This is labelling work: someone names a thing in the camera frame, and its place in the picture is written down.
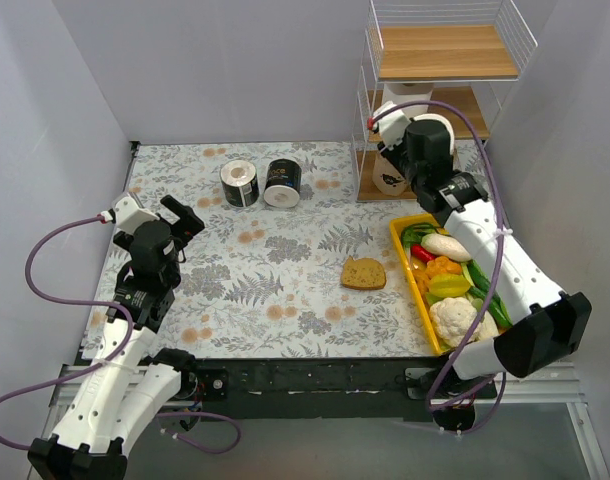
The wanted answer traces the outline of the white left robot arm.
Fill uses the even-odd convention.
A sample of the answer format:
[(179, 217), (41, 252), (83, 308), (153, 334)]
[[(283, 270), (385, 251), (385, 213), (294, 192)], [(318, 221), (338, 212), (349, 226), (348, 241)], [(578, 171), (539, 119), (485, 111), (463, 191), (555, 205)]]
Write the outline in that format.
[(142, 207), (131, 194), (109, 217), (114, 242), (130, 260), (119, 271), (107, 307), (102, 342), (68, 412), (46, 439), (35, 439), (28, 459), (43, 479), (121, 479), (134, 443), (171, 397), (190, 398), (196, 373), (183, 365), (152, 365), (139, 386), (127, 390), (145, 351), (156, 338), (181, 283), (180, 253), (205, 227), (192, 208), (171, 195), (161, 204), (170, 222)]

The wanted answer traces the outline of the green leafy vegetable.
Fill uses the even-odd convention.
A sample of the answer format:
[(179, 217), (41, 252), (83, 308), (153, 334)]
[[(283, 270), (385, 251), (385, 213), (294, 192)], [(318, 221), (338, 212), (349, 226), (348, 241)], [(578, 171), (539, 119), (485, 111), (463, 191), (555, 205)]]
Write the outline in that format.
[(444, 234), (445, 230), (428, 222), (421, 222), (406, 226), (400, 233), (401, 245), (411, 249), (414, 245), (422, 245), (423, 238), (430, 234)]

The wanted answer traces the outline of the white radish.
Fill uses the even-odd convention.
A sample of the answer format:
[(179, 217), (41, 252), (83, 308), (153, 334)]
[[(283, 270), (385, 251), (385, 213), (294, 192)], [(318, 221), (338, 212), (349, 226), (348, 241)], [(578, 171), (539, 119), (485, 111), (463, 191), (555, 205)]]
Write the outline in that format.
[(421, 240), (421, 246), (436, 256), (446, 256), (459, 263), (473, 259), (458, 240), (439, 233), (425, 235)]

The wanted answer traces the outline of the white cauliflower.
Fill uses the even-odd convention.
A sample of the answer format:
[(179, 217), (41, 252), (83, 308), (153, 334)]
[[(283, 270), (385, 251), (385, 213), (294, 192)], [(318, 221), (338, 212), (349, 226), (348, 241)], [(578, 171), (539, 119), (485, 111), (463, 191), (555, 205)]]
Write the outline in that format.
[(459, 345), (477, 314), (476, 308), (464, 297), (442, 299), (429, 310), (436, 334), (450, 347)]

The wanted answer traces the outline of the red chili pepper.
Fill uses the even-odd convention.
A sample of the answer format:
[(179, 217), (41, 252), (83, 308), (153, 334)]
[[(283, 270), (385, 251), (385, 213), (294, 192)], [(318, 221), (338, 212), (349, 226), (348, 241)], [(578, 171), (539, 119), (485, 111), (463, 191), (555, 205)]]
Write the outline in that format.
[(410, 248), (411, 256), (418, 259), (419, 261), (427, 264), (430, 261), (436, 259), (436, 256), (425, 248), (423, 248), (420, 244), (413, 244)]

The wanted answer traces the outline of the floral patterned table mat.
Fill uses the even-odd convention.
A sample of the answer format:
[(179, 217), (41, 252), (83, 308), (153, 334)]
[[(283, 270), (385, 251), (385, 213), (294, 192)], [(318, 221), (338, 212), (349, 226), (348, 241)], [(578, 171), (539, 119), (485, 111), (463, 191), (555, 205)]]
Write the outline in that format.
[[(280, 158), (302, 170), (294, 208), (263, 201), (236, 208), (226, 201), (219, 176), (226, 163), (249, 161), (264, 176)], [(393, 219), (416, 215), (419, 206), (358, 202), (349, 144), (143, 145), (128, 186), (149, 209), (169, 194), (205, 223), (187, 247), (153, 351), (178, 348), (200, 358), (431, 353), (389, 231)], [(343, 287), (348, 257), (379, 261), (386, 286)]]

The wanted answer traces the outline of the slice of brown bread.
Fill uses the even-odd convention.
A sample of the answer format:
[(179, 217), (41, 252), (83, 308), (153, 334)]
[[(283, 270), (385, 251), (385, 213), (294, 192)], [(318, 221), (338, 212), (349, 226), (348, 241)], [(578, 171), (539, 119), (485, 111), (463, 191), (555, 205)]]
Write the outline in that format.
[(386, 286), (387, 277), (379, 261), (348, 257), (343, 265), (340, 283), (343, 287), (354, 290), (380, 290)]

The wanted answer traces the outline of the yellow plastic tray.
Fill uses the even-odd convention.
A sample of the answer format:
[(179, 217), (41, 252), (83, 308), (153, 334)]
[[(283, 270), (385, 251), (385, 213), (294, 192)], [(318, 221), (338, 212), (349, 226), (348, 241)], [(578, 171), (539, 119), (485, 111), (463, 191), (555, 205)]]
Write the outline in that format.
[[(454, 350), (456, 348), (456, 347), (450, 347), (442, 341), (442, 339), (436, 334), (434, 327), (432, 325), (432, 322), (430, 320), (430, 317), (429, 317), (430, 307), (434, 303), (436, 303), (444, 298), (436, 297), (428, 291), (428, 286), (429, 286), (429, 282), (431, 279), (426, 275), (426, 272), (425, 272), (426, 264), (419, 261), (418, 259), (412, 257), (410, 249), (404, 248), (401, 245), (401, 241), (399, 238), (401, 231), (406, 226), (416, 224), (416, 223), (421, 223), (421, 222), (428, 222), (434, 226), (439, 227), (437, 221), (433, 218), (432, 215), (420, 214), (420, 215), (414, 215), (414, 216), (401, 217), (401, 218), (394, 219), (390, 222), (389, 229), (390, 229), (394, 248), (403, 265), (403, 269), (405, 271), (409, 289), (410, 289), (412, 297), (414, 298), (414, 300), (416, 302), (416, 307), (419, 312), (421, 323), (422, 323), (424, 331), (427, 335), (429, 344), (432, 347), (432, 350), (434, 351), (434, 353), (436, 355), (440, 356), (440, 355), (442, 355), (446, 352), (449, 352), (451, 350)], [(418, 263), (417, 260), (423, 264), (424, 269), (416, 268), (416, 264)], [(462, 267), (461, 275), (464, 276), (473, 286), (473, 281), (467, 271), (467, 267), (466, 267), (467, 263), (468, 262), (460, 264)], [(475, 298), (469, 291), (465, 294), (464, 298), (466, 298), (468, 300), (474, 300), (474, 307), (482, 306), (483, 300)], [(499, 330), (500, 333), (503, 333), (504, 331), (507, 330), (507, 329), (499, 328), (497, 326), (495, 320), (494, 320), (494, 325), (497, 328), (497, 330)]]

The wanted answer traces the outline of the white paper roll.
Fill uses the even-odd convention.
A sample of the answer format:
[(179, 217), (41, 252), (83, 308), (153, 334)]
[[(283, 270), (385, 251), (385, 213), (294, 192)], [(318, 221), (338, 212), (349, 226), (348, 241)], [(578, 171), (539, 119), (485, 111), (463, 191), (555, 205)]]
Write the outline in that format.
[(451, 122), (444, 117), (443, 115), (440, 114), (435, 114), (435, 113), (423, 113), (420, 115), (417, 115), (413, 118), (414, 121), (421, 121), (421, 120), (432, 120), (432, 121), (437, 121), (439, 123), (441, 123), (447, 130), (449, 136), (450, 136), (450, 141), (449, 141), (449, 153), (453, 154), (454, 150), (455, 150), (455, 132), (453, 129), (453, 126), (451, 124)]
[[(433, 93), (433, 83), (392, 83), (384, 84), (381, 105), (392, 102), (396, 105), (420, 100), (430, 100)], [(417, 105), (401, 109), (407, 117), (425, 114), (428, 105)]]

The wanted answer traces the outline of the yellow green starfruit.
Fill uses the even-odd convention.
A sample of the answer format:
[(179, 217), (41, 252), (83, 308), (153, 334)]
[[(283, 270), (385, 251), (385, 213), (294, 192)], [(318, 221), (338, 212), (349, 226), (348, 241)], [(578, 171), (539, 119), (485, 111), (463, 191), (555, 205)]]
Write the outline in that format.
[(456, 298), (464, 296), (471, 287), (471, 283), (464, 276), (445, 273), (430, 280), (428, 291), (439, 298)]

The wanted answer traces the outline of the orange bell pepper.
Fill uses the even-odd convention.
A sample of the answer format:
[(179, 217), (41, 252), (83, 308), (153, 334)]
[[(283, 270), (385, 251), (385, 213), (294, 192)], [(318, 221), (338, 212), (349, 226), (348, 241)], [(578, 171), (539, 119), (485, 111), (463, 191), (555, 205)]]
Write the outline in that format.
[(454, 262), (446, 256), (439, 256), (426, 264), (425, 272), (432, 279), (442, 274), (461, 275), (462, 267), (459, 263)]

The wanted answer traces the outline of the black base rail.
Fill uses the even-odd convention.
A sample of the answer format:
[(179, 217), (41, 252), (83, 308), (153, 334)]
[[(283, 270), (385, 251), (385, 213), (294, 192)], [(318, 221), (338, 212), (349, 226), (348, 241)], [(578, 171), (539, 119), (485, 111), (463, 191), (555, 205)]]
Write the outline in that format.
[(237, 420), (401, 418), (429, 422), (424, 392), (410, 382), (439, 368), (439, 357), (195, 359), (171, 349), (181, 368), (179, 394), (167, 406), (199, 399)]

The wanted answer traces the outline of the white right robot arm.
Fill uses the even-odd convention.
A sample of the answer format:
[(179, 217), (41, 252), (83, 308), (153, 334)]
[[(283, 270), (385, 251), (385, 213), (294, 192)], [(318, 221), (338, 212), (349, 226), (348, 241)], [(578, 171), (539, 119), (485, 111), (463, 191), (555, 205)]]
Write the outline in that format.
[(510, 324), (494, 339), (457, 349), (437, 373), (439, 389), (460, 397), (474, 379), (507, 372), (524, 378), (575, 352), (592, 310), (582, 293), (568, 294), (531, 260), (503, 225), (485, 188), (453, 167), (453, 131), (442, 116), (413, 119), (394, 112), (373, 126), (384, 157), (431, 213), (473, 257), (506, 306)]

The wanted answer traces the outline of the brown roll cartoon print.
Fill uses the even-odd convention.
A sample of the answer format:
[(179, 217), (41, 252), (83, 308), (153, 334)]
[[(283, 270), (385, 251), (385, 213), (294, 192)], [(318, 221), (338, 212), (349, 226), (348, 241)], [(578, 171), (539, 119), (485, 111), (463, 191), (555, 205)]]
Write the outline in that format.
[(409, 184), (383, 156), (384, 153), (389, 153), (389, 150), (381, 147), (375, 154), (372, 181), (382, 194), (391, 197), (401, 196), (408, 189)]

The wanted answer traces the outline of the black roll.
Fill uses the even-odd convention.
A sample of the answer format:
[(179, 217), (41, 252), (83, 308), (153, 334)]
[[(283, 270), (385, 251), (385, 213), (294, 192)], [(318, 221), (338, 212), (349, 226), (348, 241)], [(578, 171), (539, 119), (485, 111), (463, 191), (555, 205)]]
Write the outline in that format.
[(251, 162), (234, 160), (226, 163), (220, 170), (220, 180), (230, 205), (246, 208), (258, 200), (257, 170)]
[(302, 170), (290, 159), (273, 160), (267, 170), (263, 199), (274, 208), (288, 209), (300, 201)]

